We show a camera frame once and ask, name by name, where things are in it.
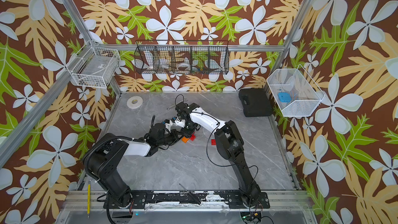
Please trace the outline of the orange square lego brick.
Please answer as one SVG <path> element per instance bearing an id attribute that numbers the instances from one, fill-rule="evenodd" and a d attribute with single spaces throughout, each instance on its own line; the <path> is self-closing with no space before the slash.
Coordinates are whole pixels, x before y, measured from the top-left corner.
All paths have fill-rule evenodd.
<path id="1" fill-rule="evenodd" d="M 187 137 L 183 137 L 181 140 L 182 140 L 184 143 L 187 143 L 190 139 L 187 138 Z"/>

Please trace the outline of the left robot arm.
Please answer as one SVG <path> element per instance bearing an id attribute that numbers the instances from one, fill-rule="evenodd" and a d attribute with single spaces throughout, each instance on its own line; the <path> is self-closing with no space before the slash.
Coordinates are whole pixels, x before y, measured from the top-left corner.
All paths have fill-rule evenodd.
<path id="1" fill-rule="evenodd" d="M 137 139 L 107 133 L 83 158 L 85 171 L 106 191 L 109 205 L 127 207 L 132 202 L 132 194 L 117 171 L 121 159 L 124 156 L 150 157 L 164 146 L 173 146 L 181 138 L 182 132 L 169 130 L 163 123 L 152 125 L 148 133 Z"/>

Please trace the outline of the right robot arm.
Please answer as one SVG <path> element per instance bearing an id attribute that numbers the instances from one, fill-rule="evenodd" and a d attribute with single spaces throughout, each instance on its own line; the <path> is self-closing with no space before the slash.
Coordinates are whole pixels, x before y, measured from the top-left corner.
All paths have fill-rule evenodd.
<path id="1" fill-rule="evenodd" d="M 189 139 L 198 127 L 210 132 L 210 138 L 215 140 L 220 156 L 228 160 L 235 172 L 242 202 L 247 207 L 255 207 L 261 189 L 246 163 L 244 141 L 236 124 L 231 120 L 223 121 L 210 115 L 195 103 L 177 103 L 175 110 L 177 117 L 174 124 L 181 127 L 180 132 L 184 138 Z"/>

